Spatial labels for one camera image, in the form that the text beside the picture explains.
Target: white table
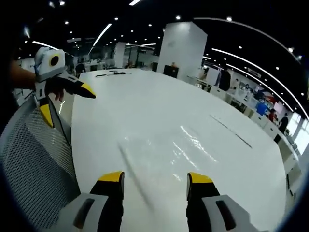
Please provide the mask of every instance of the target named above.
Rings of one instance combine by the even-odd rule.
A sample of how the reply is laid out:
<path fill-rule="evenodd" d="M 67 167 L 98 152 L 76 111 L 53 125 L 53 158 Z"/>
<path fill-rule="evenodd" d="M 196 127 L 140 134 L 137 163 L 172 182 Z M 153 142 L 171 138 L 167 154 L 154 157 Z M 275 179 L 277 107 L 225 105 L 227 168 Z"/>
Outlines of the white table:
<path fill-rule="evenodd" d="M 122 170 L 122 231 L 187 232 L 186 175 L 197 172 L 246 209 L 256 228 L 274 229 L 285 209 L 285 171 L 278 146 L 263 130 L 195 86 L 152 71 L 122 71 L 132 74 L 81 74 L 97 94 L 76 96 L 73 105 L 81 191 Z"/>

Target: computer monitor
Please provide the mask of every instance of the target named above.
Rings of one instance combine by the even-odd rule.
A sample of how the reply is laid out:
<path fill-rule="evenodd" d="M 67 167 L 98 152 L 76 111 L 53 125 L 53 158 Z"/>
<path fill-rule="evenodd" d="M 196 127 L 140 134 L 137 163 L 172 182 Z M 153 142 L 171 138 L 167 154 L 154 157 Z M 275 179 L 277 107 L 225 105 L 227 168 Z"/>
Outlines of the computer monitor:
<path fill-rule="evenodd" d="M 158 68 L 158 63 L 157 62 L 153 62 L 153 69 L 152 70 L 154 72 L 156 72 L 157 68 Z"/>

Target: linear led light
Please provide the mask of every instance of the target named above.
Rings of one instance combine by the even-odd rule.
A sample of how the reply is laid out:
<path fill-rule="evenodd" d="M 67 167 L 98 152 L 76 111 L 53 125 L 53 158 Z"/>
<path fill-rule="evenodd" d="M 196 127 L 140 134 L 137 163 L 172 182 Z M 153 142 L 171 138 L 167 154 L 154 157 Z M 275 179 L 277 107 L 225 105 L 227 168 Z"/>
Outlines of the linear led light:
<path fill-rule="evenodd" d="M 289 105 L 288 103 L 286 103 L 286 101 L 285 101 L 278 93 L 276 93 L 271 87 L 269 87 L 268 85 L 266 85 L 265 83 L 263 83 L 262 81 L 260 81 L 259 79 L 257 79 L 255 76 L 252 76 L 251 74 L 249 74 L 249 73 L 247 73 L 247 72 L 245 72 L 245 71 L 243 71 L 243 70 L 241 70 L 241 69 L 239 69 L 239 68 L 236 68 L 235 66 L 232 66 L 232 65 L 230 65 L 230 64 L 226 64 L 226 65 L 227 65 L 227 66 L 230 66 L 231 68 L 237 69 L 238 71 L 243 72 L 244 74 L 246 74 L 246 75 L 252 77 L 254 80 L 256 80 L 256 81 L 258 81 L 259 83 L 263 84 L 265 87 L 269 88 L 269 89 L 270 89 L 273 93 L 275 93 L 275 94 L 281 99 L 281 101 L 283 101 L 283 102 L 289 107 L 289 109 L 293 112 L 293 109 L 290 107 L 290 105 Z"/>
<path fill-rule="evenodd" d="M 217 65 L 215 65 L 215 64 L 214 64 L 214 67 L 216 67 L 216 68 L 218 68 L 218 69 L 222 69 L 222 70 L 223 70 L 223 68 L 221 68 L 221 67 L 219 67 L 219 66 L 217 66 Z"/>
<path fill-rule="evenodd" d="M 144 46 L 152 46 L 152 45 L 156 45 L 156 44 L 155 43 L 142 44 L 142 47 L 144 47 Z"/>
<path fill-rule="evenodd" d="M 51 46 L 51 45 L 44 44 L 44 43 L 41 43 L 41 42 L 38 42 L 38 41 L 32 41 L 32 43 L 33 43 L 33 44 L 42 45 L 42 46 L 44 46 L 44 47 L 49 47 L 49 48 L 52 48 L 52 49 L 54 49 L 54 50 L 59 50 L 58 48 L 55 48 L 55 47 L 53 47 L 53 46 Z"/>
<path fill-rule="evenodd" d="M 209 17 L 206 17 L 206 18 L 194 18 L 194 20 L 213 20 L 213 21 L 221 21 L 221 22 L 228 22 L 228 23 L 233 23 L 233 24 L 237 24 L 237 25 L 240 25 L 240 26 L 243 26 L 243 27 L 247 27 L 251 30 L 255 30 L 265 36 L 267 36 L 268 38 L 270 38 L 271 40 L 273 40 L 274 42 L 276 42 L 277 44 L 279 44 L 281 47 L 283 47 L 286 51 L 288 51 L 293 57 L 294 59 L 300 64 L 300 61 L 297 59 L 297 57 L 292 53 L 290 52 L 290 50 L 284 46 L 282 43 L 280 43 L 278 40 L 276 40 L 275 38 L 271 37 L 270 35 L 266 34 L 265 32 L 259 30 L 259 29 L 256 29 L 254 27 L 251 27 L 249 25 L 246 25 L 246 24 L 243 24 L 243 23 L 239 23 L 239 22 L 236 22 L 236 21 L 229 21 L 228 19 L 221 19 L 221 18 L 209 18 Z"/>
<path fill-rule="evenodd" d="M 101 39 L 102 35 L 108 30 L 108 28 L 111 27 L 111 23 L 109 23 L 106 28 L 101 32 L 101 34 L 98 36 L 97 40 L 95 41 L 95 43 L 93 44 L 93 47 L 97 44 L 97 42 Z"/>
<path fill-rule="evenodd" d="M 141 0 L 134 0 L 129 5 L 134 6 L 135 4 L 139 3 Z"/>
<path fill-rule="evenodd" d="M 241 58 L 241 57 L 238 57 L 238 56 L 236 56 L 236 55 L 234 55 L 234 54 L 231 54 L 231 53 L 228 53 L 228 52 L 225 52 L 225 51 L 222 51 L 222 50 L 218 50 L 218 49 L 215 49 L 215 48 L 212 48 L 212 50 L 214 50 L 214 51 L 217 51 L 217 52 L 222 52 L 222 53 L 225 53 L 225 54 L 227 54 L 227 55 L 230 55 L 230 56 L 233 56 L 233 57 L 236 57 L 236 58 L 238 58 L 238 59 L 241 59 L 241 60 L 243 60 L 243 61 L 245 61 L 245 62 L 247 62 L 247 63 L 249 63 L 249 64 L 251 64 L 251 65 L 253 65 L 253 66 L 255 66 L 256 68 L 258 68 L 259 70 L 261 70 L 261 71 L 263 71 L 263 72 L 265 72 L 267 75 L 269 75 L 271 78 L 273 78 L 275 81 L 277 81 L 293 98 L 294 98 L 294 100 L 297 102 L 297 104 L 299 105 L 299 107 L 302 109 L 302 111 L 304 112 L 304 114 L 305 114 L 305 116 L 306 116 L 306 118 L 307 118 L 307 120 L 309 121 L 309 116 L 308 116 L 308 114 L 307 114 L 307 112 L 305 111 L 305 109 L 303 108 L 303 106 L 300 104 L 300 102 L 299 102 L 299 100 L 294 96 L 294 94 L 281 82 L 281 81 L 279 81 L 276 77 L 274 77 L 273 75 L 271 75 L 269 72 L 267 72 L 266 70 L 264 70 L 264 69 L 262 69 L 260 66 L 257 66 L 256 64 L 253 64 L 252 62 L 250 62 L 250 61 L 248 61 L 248 60 L 246 60 L 246 59 L 244 59 L 244 58 Z"/>
<path fill-rule="evenodd" d="M 88 53 L 88 55 L 90 54 L 90 52 L 92 51 L 92 49 L 93 49 L 94 47 L 92 47 L 91 49 L 90 49 L 90 51 L 89 51 L 89 53 Z"/>
<path fill-rule="evenodd" d="M 44 44 L 44 43 L 41 43 L 41 42 L 32 41 L 32 43 L 38 44 L 38 45 L 42 45 L 42 46 L 45 46 L 45 47 L 50 47 L 50 48 L 52 48 L 52 49 L 54 49 L 54 50 L 59 50 L 58 48 L 55 48 L 55 47 L 53 47 L 53 46 L 51 46 L 51 45 Z"/>

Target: white pillar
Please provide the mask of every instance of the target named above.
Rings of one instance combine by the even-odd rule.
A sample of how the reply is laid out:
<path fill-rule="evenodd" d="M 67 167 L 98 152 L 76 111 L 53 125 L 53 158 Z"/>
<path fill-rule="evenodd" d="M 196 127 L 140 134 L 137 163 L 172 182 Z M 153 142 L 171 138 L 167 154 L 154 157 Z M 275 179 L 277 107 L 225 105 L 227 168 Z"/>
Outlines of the white pillar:
<path fill-rule="evenodd" d="M 115 66 L 117 68 L 123 68 L 124 66 L 125 46 L 126 43 L 119 42 L 116 44 L 114 60 L 115 60 Z"/>
<path fill-rule="evenodd" d="M 163 73 L 165 65 L 175 62 L 179 68 L 177 78 L 186 80 L 200 68 L 207 34 L 193 22 L 166 25 L 157 72 Z"/>

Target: person's arm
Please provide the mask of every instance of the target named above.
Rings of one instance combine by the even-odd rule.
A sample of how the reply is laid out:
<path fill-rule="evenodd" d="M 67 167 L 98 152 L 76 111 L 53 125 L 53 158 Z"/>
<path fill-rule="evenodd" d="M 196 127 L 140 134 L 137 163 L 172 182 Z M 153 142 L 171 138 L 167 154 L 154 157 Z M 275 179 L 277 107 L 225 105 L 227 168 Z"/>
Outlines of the person's arm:
<path fill-rule="evenodd" d="M 16 61 L 11 62 L 10 79 L 13 88 L 23 88 L 35 90 L 35 74 L 20 67 Z M 62 101 L 64 92 L 62 87 L 55 87 L 51 89 L 56 97 L 55 100 Z"/>
<path fill-rule="evenodd" d="M 35 74 L 20 67 L 16 61 L 11 62 L 10 79 L 13 88 L 35 90 Z"/>

